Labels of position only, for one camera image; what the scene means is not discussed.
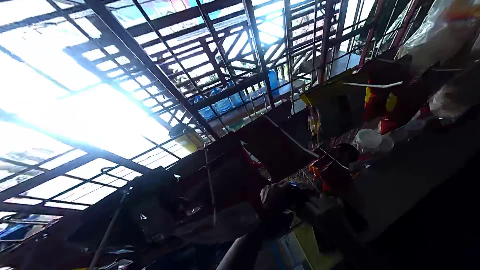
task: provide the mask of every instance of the window bar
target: window bar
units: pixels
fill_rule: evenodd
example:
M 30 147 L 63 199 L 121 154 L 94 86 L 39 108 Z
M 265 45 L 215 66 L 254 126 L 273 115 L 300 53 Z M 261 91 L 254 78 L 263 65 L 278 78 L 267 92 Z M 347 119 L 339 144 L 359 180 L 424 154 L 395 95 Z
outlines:
M 23 193 L 27 190 L 30 190 L 36 186 L 39 186 L 45 182 L 50 181 L 53 178 L 56 178 L 58 176 L 62 176 L 69 171 L 76 169 L 82 165 L 85 165 L 91 161 L 96 160 L 97 157 L 94 155 L 84 155 L 82 157 L 79 157 L 75 160 L 72 160 L 68 163 L 65 163 L 63 165 L 60 165 L 56 167 L 54 170 L 51 170 L 49 172 L 45 172 L 43 174 L 37 175 L 36 177 L 29 179 L 28 181 L 19 183 L 7 190 L 4 190 L 0 193 L 0 201 L 7 200 L 11 197 L 15 197 L 20 193 Z
M 213 42 L 216 44 L 216 47 L 218 48 L 218 53 L 220 54 L 220 58 L 222 59 L 223 64 L 225 65 L 225 68 L 228 70 L 228 73 L 230 73 L 230 76 L 235 76 L 235 71 L 231 68 L 231 66 L 227 65 L 227 59 L 225 57 L 225 50 L 223 50 L 223 45 L 220 43 L 220 40 L 218 39 L 218 35 L 215 31 L 215 27 L 212 24 L 212 21 L 210 20 L 210 17 L 204 13 L 204 10 L 202 8 L 202 3 L 200 0 L 196 0 L 198 9 L 200 10 L 200 14 L 202 15 L 202 18 L 205 22 L 205 25 L 208 29 L 208 32 L 210 33 L 210 36 L 213 38 Z M 237 82 L 235 80 L 232 80 L 234 85 L 237 85 Z
M 335 0 L 327 0 L 326 3 L 326 10 L 324 15 L 324 28 L 323 28 L 323 38 L 322 38 L 322 49 L 320 52 L 320 77 L 318 77 L 317 72 L 317 81 L 318 84 L 322 84 L 325 79 L 325 66 L 327 60 L 327 52 L 330 43 L 330 26 L 332 25 L 332 17 L 333 17 L 333 8 L 334 8 Z
M 372 20 L 373 26 L 368 31 L 367 40 L 365 41 L 365 47 L 363 48 L 363 51 L 361 52 L 361 55 L 360 55 L 359 69 L 363 66 L 363 63 L 365 63 L 365 58 L 367 57 L 367 53 L 370 50 L 370 43 L 372 42 L 372 39 L 373 39 L 373 34 L 375 32 L 375 27 L 378 22 L 378 18 L 380 17 L 380 14 L 382 13 L 382 10 L 384 8 L 384 3 L 385 3 L 384 0 L 378 0 L 377 9 L 375 10 L 375 16 L 373 17 L 373 20 Z
M 338 24 L 337 24 L 336 37 L 335 37 L 335 41 L 337 42 L 335 46 L 335 50 L 337 51 L 340 51 L 340 45 L 342 44 L 340 42 L 340 39 L 343 36 L 343 30 L 345 28 L 345 20 L 347 18 L 347 9 L 348 9 L 348 0 L 342 0 L 342 3 L 340 4 L 340 14 L 338 15 Z
M 53 133 L 53 132 L 50 132 L 48 130 L 45 130 L 41 127 L 38 127 L 36 125 L 33 125 L 29 122 L 26 122 L 24 120 L 21 120 L 19 119 L 17 116 L 15 115 L 12 115 L 12 114 L 9 114 L 9 113 L 6 113 L 4 112 L 3 110 L 0 109 L 0 119 L 3 119 L 4 121 L 7 121 L 7 122 L 10 122 L 10 123 L 14 123 L 14 124 L 17 124 L 19 126 L 22 126 L 22 127 L 25 127 L 25 128 L 28 128 L 28 129 L 31 129 L 31 130 L 34 130 L 34 131 L 37 131 L 37 132 L 40 132 L 44 135 L 47 135 L 48 137 L 50 138 L 53 138 L 63 144 L 66 144 L 66 145 L 69 145 L 71 147 L 74 147 L 74 148 L 77 148 L 77 149 L 80 149 L 84 152 L 87 152 L 88 154 L 93 154 L 95 155 L 97 158 L 102 158 L 102 159 L 106 159 L 106 160 L 109 160 L 111 162 L 114 162 L 116 164 L 120 164 L 124 167 L 127 167 L 131 170 L 134 170 L 136 172 L 139 172 L 139 173 L 142 173 L 142 174 L 145 174 L 149 171 L 151 171 L 149 168 L 145 167 L 145 166 L 142 166 L 140 164 L 137 164 L 131 160 L 128 160 L 128 159 L 125 159 L 125 158 L 122 158 L 120 156 L 117 156 L 111 152 L 108 152 L 106 150 L 102 150 L 100 148 L 97 148 L 95 146 L 92 146 L 90 144 L 87 144 L 87 143 L 84 143 L 84 142 L 79 142 L 79 141 L 75 141 L 75 140 L 72 140 L 70 138 L 67 138 L 67 137 L 64 137 L 64 136 L 61 136 L 61 135 L 58 135 L 56 133 Z
M 242 33 L 243 33 L 243 31 L 241 31 L 239 33 L 236 40 L 238 40 L 238 38 L 240 37 L 240 35 Z M 210 62 L 213 65 L 214 70 L 217 72 L 218 77 L 222 81 L 223 85 L 226 87 L 227 86 L 227 80 L 225 79 L 225 75 L 223 74 L 222 70 L 220 69 L 220 65 L 218 65 L 218 63 L 216 62 L 215 55 L 212 53 L 212 51 L 210 50 L 210 47 L 208 46 L 207 42 L 204 39 L 202 39 L 200 41 L 200 44 L 202 44 L 202 46 L 204 48 L 204 51 L 206 52 Z M 236 41 L 233 42 L 232 46 L 230 46 L 230 49 L 232 49 L 235 46 L 235 44 L 236 44 Z M 232 79 L 232 82 L 234 82 L 234 84 L 235 84 L 235 80 L 232 77 L 232 73 L 230 73 L 230 78 Z M 247 105 L 245 104 L 245 101 L 243 100 L 242 95 L 241 94 L 239 94 L 239 95 L 240 95 L 240 99 L 243 103 L 243 107 L 244 107 L 245 111 L 247 112 L 248 117 L 250 118 L 251 121 L 253 121 L 250 114 L 248 113 Z
M 231 81 L 233 82 L 233 85 L 234 86 L 237 86 L 238 83 L 233 79 L 234 76 L 236 76 L 236 73 L 235 73 L 235 70 L 231 67 L 231 65 L 228 64 L 228 61 L 227 61 L 227 57 L 225 55 L 225 50 L 223 48 L 223 44 L 220 43 L 220 40 L 218 39 L 218 35 L 215 31 L 215 27 L 212 23 L 212 21 L 210 20 L 210 17 L 208 16 L 208 14 L 205 14 L 204 11 L 203 11 L 203 8 L 202 8 L 202 3 L 200 2 L 200 0 L 196 0 L 197 2 L 197 6 L 198 6 L 198 9 L 200 10 L 200 14 L 202 15 L 202 18 L 205 22 L 205 25 L 207 26 L 207 29 L 208 29 L 208 32 L 210 33 L 210 36 L 213 38 L 213 42 L 215 43 L 216 47 L 218 48 L 218 53 L 220 54 L 220 58 L 222 59 L 222 62 L 223 64 L 225 65 L 225 68 L 227 69 L 228 73 L 230 73 L 230 78 L 231 78 Z M 235 41 L 232 43 L 232 45 L 230 46 L 229 48 L 229 52 L 233 49 L 233 47 L 235 46 L 235 44 L 237 44 L 238 40 L 240 39 L 240 36 L 243 34 L 243 31 L 240 31 L 238 33 L 238 36 L 237 38 L 235 39 Z M 247 109 L 247 105 L 245 104 L 245 101 L 243 100 L 243 97 L 242 95 L 237 92 L 240 96 L 240 99 L 243 103 L 243 108 L 245 109 L 245 112 L 247 113 L 248 117 L 250 118 L 250 120 L 252 121 L 252 117 L 250 116 L 250 114 L 248 113 L 248 109 Z
M 397 33 L 397 35 L 396 35 L 396 37 L 395 37 L 395 39 L 392 43 L 393 48 L 397 48 L 400 45 L 400 43 L 402 42 L 402 40 L 405 36 L 405 33 L 407 32 L 408 25 L 410 24 L 410 21 L 412 20 L 413 15 L 415 14 L 415 11 L 417 11 L 417 8 L 420 5 L 420 3 L 421 3 L 420 0 L 414 0 L 413 1 L 412 7 L 410 8 L 407 15 L 405 16 L 405 19 L 403 20 L 402 28 Z
M 377 57 L 378 54 L 380 53 L 380 49 L 382 48 L 382 42 L 384 41 L 384 38 L 387 34 L 388 26 L 390 25 L 390 22 L 392 21 L 393 13 L 395 13 L 395 8 L 396 8 L 397 5 L 398 5 L 398 0 L 395 1 L 395 5 L 393 6 L 392 13 L 390 13 L 390 17 L 388 18 L 387 25 L 385 26 L 384 34 L 382 35 L 382 38 L 378 42 L 378 50 L 377 50 L 377 53 L 375 54 L 375 57 Z
M 190 102 L 182 95 L 176 86 L 159 70 L 146 52 L 138 45 L 137 41 L 121 26 L 117 19 L 107 10 L 104 4 L 98 0 L 85 0 L 88 6 L 100 17 L 114 34 L 129 48 L 132 53 L 150 70 L 166 89 L 185 107 L 185 109 L 200 123 L 214 139 L 219 139 L 218 134 L 207 123 L 205 118 L 195 110 Z
M 313 15 L 313 47 L 312 47 L 312 80 L 310 81 L 310 86 L 309 89 L 312 88 L 313 85 L 313 73 L 315 72 L 315 58 L 317 56 L 317 46 L 315 44 L 316 42 L 316 36 L 317 36 L 317 3 L 315 2 L 315 8 L 313 9 L 313 12 L 315 13 Z
M 353 17 L 352 31 L 357 30 L 357 27 L 360 24 L 359 12 L 360 12 L 360 15 L 361 15 L 361 13 L 363 11 L 363 5 L 364 4 L 365 4 L 365 0 L 363 0 L 363 1 L 362 0 L 357 0 L 357 7 L 355 9 L 355 16 Z M 354 38 L 351 38 L 351 39 L 348 40 L 347 51 L 350 51 L 353 41 L 354 41 Z
M 173 59 L 175 59 L 175 61 L 177 62 L 177 64 L 180 66 L 180 68 L 182 69 L 183 73 L 187 76 L 188 80 L 190 81 L 190 83 L 193 85 L 193 87 L 195 87 L 195 90 L 198 91 L 198 93 L 200 94 L 200 96 L 202 96 L 204 99 L 207 99 L 207 97 L 203 94 L 202 90 L 198 87 L 198 85 L 195 83 L 195 81 L 192 79 L 192 77 L 190 76 L 190 74 L 188 73 L 188 71 L 185 69 L 185 67 L 183 66 L 183 64 L 181 63 L 181 61 L 178 59 L 177 55 L 173 52 L 172 48 L 170 47 L 170 45 L 168 45 L 167 41 L 164 40 L 162 34 L 160 33 L 160 31 L 153 25 L 152 21 L 150 20 L 150 17 L 148 17 L 148 14 L 145 12 L 145 10 L 143 9 L 143 7 L 140 5 L 140 3 L 138 2 L 138 0 L 132 0 L 133 3 L 135 4 L 135 6 L 138 8 L 138 10 L 142 13 L 143 17 L 145 18 L 145 20 L 147 21 L 147 24 L 150 26 L 150 28 L 157 34 L 158 36 L 158 39 L 160 40 L 160 42 L 162 42 L 165 47 L 167 48 L 168 52 L 172 55 Z M 217 112 L 215 111 L 215 109 L 213 108 L 212 105 L 208 105 L 210 107 L 210 109 L 212 110 L 212 112 L 214 113 L 214 115 L 217 117 L 217 119 L 220 121 L 220 123 L 222 124 L 222 126 L 226 129 L 227 133 L 228 133 L 228 128 L 227 126 L 225 126 L 225 124 L 223 123 L 221 117 L 219 114 L 217 114 Z
M 177 155 L 175 155 L 174 153 L 168 151 L 165 147 L 163 146 L 160 146 L 159 144 L 157 144 L 156 142 L 150 140 L 149 138 L 145 137 L 145 136 L 142 136 L 143 138 L 145 138 L 145 140 L 151 142 L 152 144 L 156 145 L 158 148 L 162 149 L 163 151 L 167 152 L 168 154 L 174 156 L 175 158 L 177 158 L 178 160 L 180 160 L 181 158 L 179 158 Z
M 257 57 L 260 61 L 260 70 L 262 71 L 262 75 L 265 77 L 265 88 L 267 90 L 268 95 L 268 102 L 270 103 L 271 108 L 275 107 L 273 95 L 272 95 L 272 88 L 270 86 L 270 79 L 268 78 L 268 68 L 265 63 L 264 52 L 262 49 L 262 45 L 260 43 L 260 35 L 258 32 L 257 21 L 255 19 L 255 13 L 253 9 L 252 0 L 242 0 L 243 8 L 245 10 L 245 14 L 247 15 L 247 21 L 250 26 L 250 29 L 253 32 L 253 41 L 255 43 L 255 49 L 257 51 Z
M 72 24 L 78 31 L 80 31 L 80 33 L 82 33 L 82 35 L 84 35 L 88 40 L 92 41 L 94 44 L 96 44 L 97 48 L 100 49 L 100 51 L 102 53 L 104 53 L 105 55 L 109 55 L 108 52 L 100 45 L 98 44 L 98 42 L 96 40 L 94 40 L 83 28 L 81 28 L 68 14 L 66 14 L 66 12 L 64 10 L 62 10 L 53 0 L 46 0 L 51 6 L 53 6 L 55 8 L 55 10 L 57 10 L 57 12 L 59 12 L 61 15 L 64 16 L 64 18 L 70 23 Z M 138 80 L 137 78 L 133 77 L 131 75 L 131 72 L 129 70 L 127 70 L 125 67 L 123 67 L 120 63 L 118 63 L 118 61 L 115 59 L 115 58 L 112 58 L 111 59 L 112 62 L 114 62 L 115 64 L 117 64 L 121 69 L 124 70 L 125 74 L 131 78 L 132 80 L 136 81 L 139 83 L 139 85 L 142 85 Z M 150 110 L 148 108 L 146 108 L 146 106 L 144 106 L 143 104 L 140 106 L 144 111 L 146 111 L 147 113 L 150 112 Z M 163 121 L 163 119 L 161 119 L 160 117 L 155 117 L 154 118 L 159 124 L 161 124 L 162 126 L 164 126 L 165 128 L 167 129 L 170 129 L 171 126 L 168 124 L 168 123 L 165 123 L 165 121 Z
M 5 182 L 5 181 L 7 181 L 7 180 L 10 180 L 10 179 L 12 179 L 12 178 L 14 178 L 14 177 L 17 177 L 17 176 L 19 176 L 19 175 L 21 175 L 21 174 L 24 174 L 24 173 L 26 173 L 26 172 L 28 172 L 28 171 L 31 171 L 31 170 L 38 170 L 38 171 L 44 170 L 44 169 L 40 168 L 41 165 L 43 165 L 43 164 L 45 164 L 45 163 L 47 163 L 47 162 L 50 162 L 50 161 L 52 161 L 52 160 L 55 160 L 55 159 L 57 159 L 57 158 L 65 155 L 65 154 L 70 153 L 70 152 L 73 152 L 73 151 L 75 151 L 75 150 L 77 150 L 77 149 L 76 149 L 76 148 L 73 148 L 73 149 L 70 149 L 70 150 L 66 151 L 65 153 L 59 154 L 59 155 L 57 155 L 57 156 L 54 156 L 54 157 L 52 157 L 52 158 L 46 159 L 46 160 L 44 160 L 44 161 L 42 161 L 42 162 L 39 162 L 39 163 L 36 164 L 36 165 L 29 165 L 29 166 L 31 166 L 31 168 L 27 167 L 26 169 L 23 169 L 23 170 L 21 170 L 21 171 L 19 171 L 19 172 L 16 172 L 16 173 L 14 173 L 14 174 L 12 174 L 12 175 L 9 175 L 9 176 L 7 176 L 7 177 L 5 177 L 5 178 L 3 178 L 3 179 L 0 179 L 0 184 L 3 183 L 3 182 Z
M 6 55 L 10 56 L 11 58 L 17 60 L 18 62 L 20 63 L 23 63 L 25 64 L 27 67 L 33 69 L 33 71 L 35 71 L 36 73 L 38 73 L 40 76 L 44 77 L 45 79 L 51 81 L 53 84 L 55 84 L 56 86 L 62 88 L 63 90 L 66 90 L 68 91 L 69 93 L 71 93 L 72 91 L 64 86 L 63 84 L 59 83 L 57 80 L 55 80 L 54 78 L 50 77 L 49 75 L 43 73 L 41 70 L 39 70 L 38 68 L 30 65 L 29 63 L 25 62 L 22 58 L 20 58 L 20 56 L 14 54 L 13 52 L 7 50 L 5 47 L 3 47 L 2 45 L 0 45 L 0 51 L 5 53 Z
M 330 61 L 330 69 L 328 70 L 328 77 L 327 77 L 328 80 L 330 80 L 330 78 L 332 77 L 332 68 L 333 68 L 334 58 L 335 58 L 335 48 L 333 48 L 332 50 L 332 60 Z

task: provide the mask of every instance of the blue container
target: blue container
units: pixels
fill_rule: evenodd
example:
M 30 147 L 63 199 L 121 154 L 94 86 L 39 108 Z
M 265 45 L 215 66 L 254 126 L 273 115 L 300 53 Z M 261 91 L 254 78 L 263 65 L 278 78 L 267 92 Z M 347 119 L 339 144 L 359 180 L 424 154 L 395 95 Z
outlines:
M 270 80 L 270 87 L 273 89 L 277 88 L 280 86 L 280 82 L 278 81 L 278 77 L 276 76 L 276 72 L 273 70 L 270 70 L 268 72 L 268 79 Z M 273 93 L 278 93 L 279 89 L 272 91 Z
M 210 96 L 214 96 L 214 95 L 216 95 L 216 94 L 218 94 L 218 93 L 220 93 L 220 92 L 222 92 L 222 89 L 220 89 L 220 88 L 214 88 L 214 89 L 212 90 L 212 93 L 210 94 Z M 218 115 L 220 115 L 220 114 L 224 114 L 225 112 L 233 109 L 233 105 L 232 105 L 232 102 L 230 101 L 230 99 L 224 98 L 224 99 L 222 99 L 221 101 L 215 103 L 215 104 L 213 105 L 213 109 L 216 111 L 216 113 L 217 113 Z
M 235 86 L 233 84 L 232 81 L 229 81 L 228 84 L 227 84 L 227 88 L 232 88 L 233 86 Z M 232 104 L 233 106 L 236 108 L 236 107 L 240 107 L 241 105 L 243 105 L 243 102 L 241 101 L 241 98 L 240 98 L 240 94 L 239 93 L 236 93 L 236 94 L 233 94 L 230 96 L 230 100 L 232 101 Z
M 193 103 L 197 103 L 198 101 L 202 100 L 203 98 L 201 96 L 198 96 Z M 215 117 L 215 114 L 213 113 L 212 109 L 210 106 L 207 106 L 201 110 L 198 110 L 199 114 L 202 115 L 205 120 L 210 120 Z

